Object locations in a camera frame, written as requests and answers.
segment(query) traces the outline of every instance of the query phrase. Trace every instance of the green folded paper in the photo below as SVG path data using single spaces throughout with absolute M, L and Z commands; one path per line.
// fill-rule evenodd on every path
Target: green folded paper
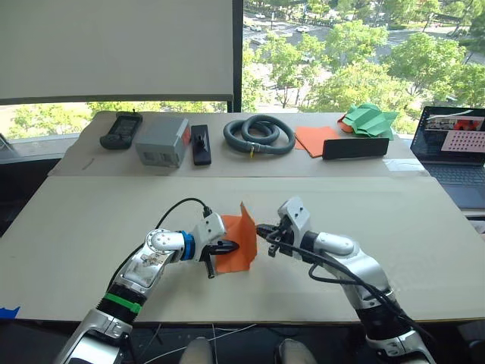
M 368 137 L 382 137 L 393 140 L 391 124 L 398 113 L 393 111 L 382 112 L 374 104 L 362 104 L 359 107 L 352 105 L 343 119 L 356 134 Z

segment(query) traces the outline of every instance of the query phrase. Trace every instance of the metal robot arm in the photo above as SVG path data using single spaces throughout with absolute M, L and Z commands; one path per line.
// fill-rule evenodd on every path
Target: metal robot arm
M 364 282 L 375 286 L 393 301 L 394 292 L 379 263 L 365 254 L 354 240 L 334 234 L 314 233 L 310 225 L 310 213 L 299 197 L 286 201 L 279 209 L 280 223 L 260 224 L 257 232 L 272 246 L 270 256 L 278 249 L 282 254 L 315 264 L 309 256 L 302 256 L 287 245 L 307 250 L 330 260 L 343 270 L 354 273 Z M 348 275 L 327 264 L 320 264 L 340 280 L 349 280 Z M 421 336 L 411 326 L 398 318 L 361 285 L 342 284 L 345 295 L 357 312 L 365 327 L 366 339 L 377 358 L 384 362 L 405 362 L 409 359 L 435 363 L 424 345 Z
M 165 267 L 183 260 L 204 262 L 214 277 L 211 256 L 238 248 L 220 240 L 226 233 L 221 217 L 212 213 L 191 233 L 155 229 L 142 247 L 118 270 L 105 296 L 91 309 L 58 354 L 54 363 L 119 363 L 132 323 L 160 280 Z

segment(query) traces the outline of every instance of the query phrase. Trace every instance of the blue ring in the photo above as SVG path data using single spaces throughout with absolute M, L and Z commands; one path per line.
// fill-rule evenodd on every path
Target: blue ring
M 183 256 L 180 260 L 190 260 L 194 257 L 196 252 L 196 244 L 194 241 L 194 236 L 186 233 L 185 231 L 179 231 L 183 235 L 183 242 L 185 243 L 185 249 L 183 251 Z

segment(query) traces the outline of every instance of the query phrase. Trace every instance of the coiled gray hose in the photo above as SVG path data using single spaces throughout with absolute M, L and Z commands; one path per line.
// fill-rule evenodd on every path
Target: coiled gray hose
M 254 136 L 249 129 L 259 130 L 264 136 Z M 272 146 L 271 143 L 280 136 L 280 128 L 288 136 L 285 146 Z M 235 132 L 241 130 L 243 140 L 235 137 Z M 240 152 L 258 152 L 267 154 L 285 154 L 295 146 L 296 138 L 293 130 L 281 120 L 269 115 L 254 115 L 247 120 L 231 121 L 224 127 L 224 138 L 227 144 Z

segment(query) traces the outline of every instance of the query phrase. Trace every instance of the handheld device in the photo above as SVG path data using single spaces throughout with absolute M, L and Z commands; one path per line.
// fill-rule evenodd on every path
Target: handheld device
M 105 149 L 128 149 L 138 126 L 142 123 L 142 115 L 135 112 L 118 112 L 108 133 L 99 138 L 99 143 Z

